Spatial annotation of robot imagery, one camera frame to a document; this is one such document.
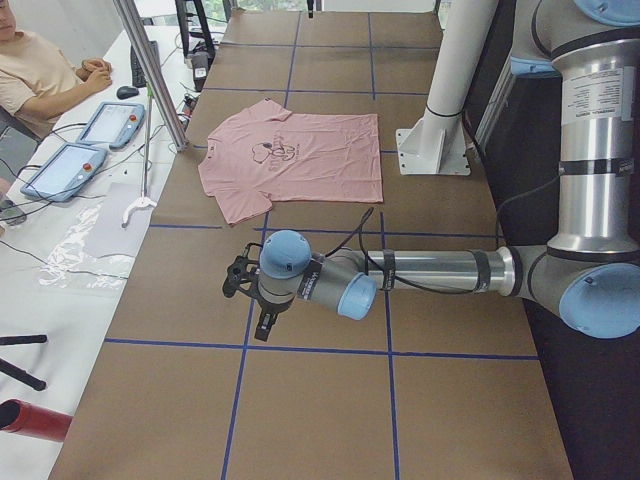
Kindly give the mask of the pink Snoopy t-shirt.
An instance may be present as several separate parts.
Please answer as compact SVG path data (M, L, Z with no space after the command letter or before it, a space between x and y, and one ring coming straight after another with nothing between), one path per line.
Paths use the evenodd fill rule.
M229 225L280 201L383 199L375 114L300 114L264 99L223 121L207 142L201 184Z

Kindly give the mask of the clear plastic bag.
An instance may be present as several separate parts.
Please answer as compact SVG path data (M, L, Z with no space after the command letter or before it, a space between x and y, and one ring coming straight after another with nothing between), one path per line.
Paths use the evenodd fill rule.
M45 257L38 275L43 287L99 292L115 291L126 284L134 259L125 255L98 258L89 253L89 235L101 207L83 207L71 226Z

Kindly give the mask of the upper blue teach pendant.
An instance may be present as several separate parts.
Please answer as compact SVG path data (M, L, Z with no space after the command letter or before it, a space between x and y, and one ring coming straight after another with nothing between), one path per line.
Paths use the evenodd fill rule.
M76 139L78 144L106 144L110 149L124 148L136 135L145 118L140 103L102 102Z

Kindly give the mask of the blue teach pendant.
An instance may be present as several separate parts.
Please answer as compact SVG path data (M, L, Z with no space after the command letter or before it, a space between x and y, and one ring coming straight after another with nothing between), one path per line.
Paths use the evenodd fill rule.
M36 200L65 202L97 173L106 157L105 149L65 143L21 186L20 192Z
M136 135L145 118L140 103L102 102L76 139L78 144L106 144L110 149L124 148Z

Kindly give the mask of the lower blue teach pendant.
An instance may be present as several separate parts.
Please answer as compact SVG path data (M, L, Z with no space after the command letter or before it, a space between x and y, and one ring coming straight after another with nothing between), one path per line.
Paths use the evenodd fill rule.
M36 200L65 202L97 173L106 157L105 149L65 143L21 186L20 192Z

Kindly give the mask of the black power adapter box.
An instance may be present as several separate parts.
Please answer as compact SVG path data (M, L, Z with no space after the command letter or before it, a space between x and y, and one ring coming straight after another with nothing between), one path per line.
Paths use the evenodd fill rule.
M204 84L214 59L215 51L199 51L192 55L192 77L196 92L201 92L204 88Z

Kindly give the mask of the black computer mouse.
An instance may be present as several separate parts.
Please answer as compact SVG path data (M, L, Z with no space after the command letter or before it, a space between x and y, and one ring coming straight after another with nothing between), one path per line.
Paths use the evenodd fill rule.
M134 86L121 86L116 91L116 97L119 100L125 100L137 96L139 89Z

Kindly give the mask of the black tripod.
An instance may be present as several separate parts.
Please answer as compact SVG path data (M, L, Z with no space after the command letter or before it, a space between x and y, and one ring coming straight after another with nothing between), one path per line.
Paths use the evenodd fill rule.
M35 391L43 391L47 382L33 374L48 338L45 334L1 336L1 347L10 350L1 357L1 373Z

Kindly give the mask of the black keyboard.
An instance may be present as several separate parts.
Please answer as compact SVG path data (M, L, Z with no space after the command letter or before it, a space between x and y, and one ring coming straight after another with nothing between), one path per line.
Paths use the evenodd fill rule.
M150 40L149 45L154 53L157 63L160 63L159 46L155 40ZM133 47L130 47L130 68L131 68L131 84L136 88L144 88L146 86L146 76Z

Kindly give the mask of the red cylinder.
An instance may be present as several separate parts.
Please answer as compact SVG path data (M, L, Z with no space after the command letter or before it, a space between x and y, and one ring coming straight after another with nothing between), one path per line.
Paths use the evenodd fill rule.
M63 442L73 417L18 399L1 403L1 431Z

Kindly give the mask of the seated person in peach shirt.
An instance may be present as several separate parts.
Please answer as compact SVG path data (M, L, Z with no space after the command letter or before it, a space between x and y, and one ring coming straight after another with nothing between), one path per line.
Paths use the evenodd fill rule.
M1 108L38 138L59 117L112 85L112 67L90 58L75 67L42 36L19 30L8 1L1 3Z

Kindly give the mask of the aluminium frame post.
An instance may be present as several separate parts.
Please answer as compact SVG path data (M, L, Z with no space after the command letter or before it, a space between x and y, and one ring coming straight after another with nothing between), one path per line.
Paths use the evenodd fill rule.
M113 3L141 63L149 89L153 94L174 146L178 152L184 151L188 145L185 130L175 111L168 87L162 75L160 62L156 59L154 50L150 45L135 2L131 0L114 0Z

